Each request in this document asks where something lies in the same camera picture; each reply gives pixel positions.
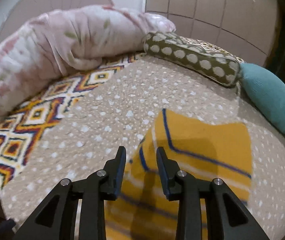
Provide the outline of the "mustard striped knit garment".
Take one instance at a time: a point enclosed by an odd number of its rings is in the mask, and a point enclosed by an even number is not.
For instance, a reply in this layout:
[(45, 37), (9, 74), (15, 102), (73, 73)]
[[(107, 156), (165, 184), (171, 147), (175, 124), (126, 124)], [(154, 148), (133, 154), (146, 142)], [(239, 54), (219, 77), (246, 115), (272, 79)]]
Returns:
[(194, 177), (221, 178), (247, 204), (251, 190), (251, 141), (242, 123), (206, 124), (163, 109), (126, 164), (121, 193), (105, 203), (107, 239), (174, 239), (178, 203), (166, 199), (157, 148)]

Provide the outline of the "geometric patterned blanket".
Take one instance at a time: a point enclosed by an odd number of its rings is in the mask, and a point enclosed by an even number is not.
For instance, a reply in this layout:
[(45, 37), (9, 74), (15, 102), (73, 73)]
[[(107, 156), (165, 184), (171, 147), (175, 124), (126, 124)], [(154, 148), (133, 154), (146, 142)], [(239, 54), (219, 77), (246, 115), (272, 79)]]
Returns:
[(0, 123), (0, 191), (23, 171), (42, 136), (59, 124), (79, 100), (142, 56), (129, 53), (106, 58), (95, 70), (54, 81), (11, 111)]

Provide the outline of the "beige white-dotted bedspread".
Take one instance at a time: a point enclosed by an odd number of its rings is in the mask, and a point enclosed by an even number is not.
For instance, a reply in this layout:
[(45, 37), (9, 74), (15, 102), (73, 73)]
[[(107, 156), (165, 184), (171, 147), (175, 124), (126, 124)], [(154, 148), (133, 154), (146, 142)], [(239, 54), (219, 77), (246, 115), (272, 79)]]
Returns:
[(18, 225), (63, 178), (80, 180), (127, 150), (127, 163), (158, 114), (168, 109), (206, 124), (242, 123), (251, 141), (246, 204), (270, 239), (285, 237), (285, 137), (240, 87), (224, 88), (168, 61), (144, 57), (95, 88), (44, 135), (1, 201)]

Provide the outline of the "teal cushion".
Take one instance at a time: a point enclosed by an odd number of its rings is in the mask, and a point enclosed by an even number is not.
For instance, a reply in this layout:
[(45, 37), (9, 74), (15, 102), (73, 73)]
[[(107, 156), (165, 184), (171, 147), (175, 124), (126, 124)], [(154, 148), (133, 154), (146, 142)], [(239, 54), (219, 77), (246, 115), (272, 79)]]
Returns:
[(272, 72), (241, 63), (241, 84), (266, 119), (285, 135), (285, 84)]

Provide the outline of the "olive white-spotted bolster pillow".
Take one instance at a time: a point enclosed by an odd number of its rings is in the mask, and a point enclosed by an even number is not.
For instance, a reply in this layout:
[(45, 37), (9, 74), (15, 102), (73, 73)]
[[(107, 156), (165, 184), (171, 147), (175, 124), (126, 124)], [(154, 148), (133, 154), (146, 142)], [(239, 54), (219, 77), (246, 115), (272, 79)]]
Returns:
[(234, 87), (239, 79), (239, 57), (211, 43), (176, 33), (153, 32), (146, 36), (145, 53), (194, 70), (224, 87)]

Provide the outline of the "pink floral comforter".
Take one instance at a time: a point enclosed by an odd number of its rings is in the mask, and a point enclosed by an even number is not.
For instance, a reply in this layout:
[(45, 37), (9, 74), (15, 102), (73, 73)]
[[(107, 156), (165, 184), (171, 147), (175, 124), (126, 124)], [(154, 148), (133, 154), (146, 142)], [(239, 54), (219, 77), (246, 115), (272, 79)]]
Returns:
[(52, 80), (97, 68), (104, 57), (143, 49), (152, 31), (173, 32), (164, 16), (89, 5), (25, 22), (0, 43), (0, 121)]

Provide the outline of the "beige wardrobe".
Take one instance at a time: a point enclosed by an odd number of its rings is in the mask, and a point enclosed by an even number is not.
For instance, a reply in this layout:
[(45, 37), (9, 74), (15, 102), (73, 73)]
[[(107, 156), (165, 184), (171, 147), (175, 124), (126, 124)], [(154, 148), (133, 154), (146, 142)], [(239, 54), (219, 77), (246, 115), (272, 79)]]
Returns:
[(166, 16), (180, 36), (209, 42), (263, 67), (279, 15), (277, 0), (146, 0), (145, 9)]

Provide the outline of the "round pink headboard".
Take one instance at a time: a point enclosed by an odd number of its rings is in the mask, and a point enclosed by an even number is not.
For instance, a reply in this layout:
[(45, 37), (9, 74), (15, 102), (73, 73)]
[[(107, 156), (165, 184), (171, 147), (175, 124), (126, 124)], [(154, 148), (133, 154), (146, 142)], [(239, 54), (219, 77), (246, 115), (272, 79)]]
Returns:
[(70, 10), (88, 5), (113, 5), (112, 0), (20, 0), (5, 16), (0, 43), (31, 18), (53, 10)]

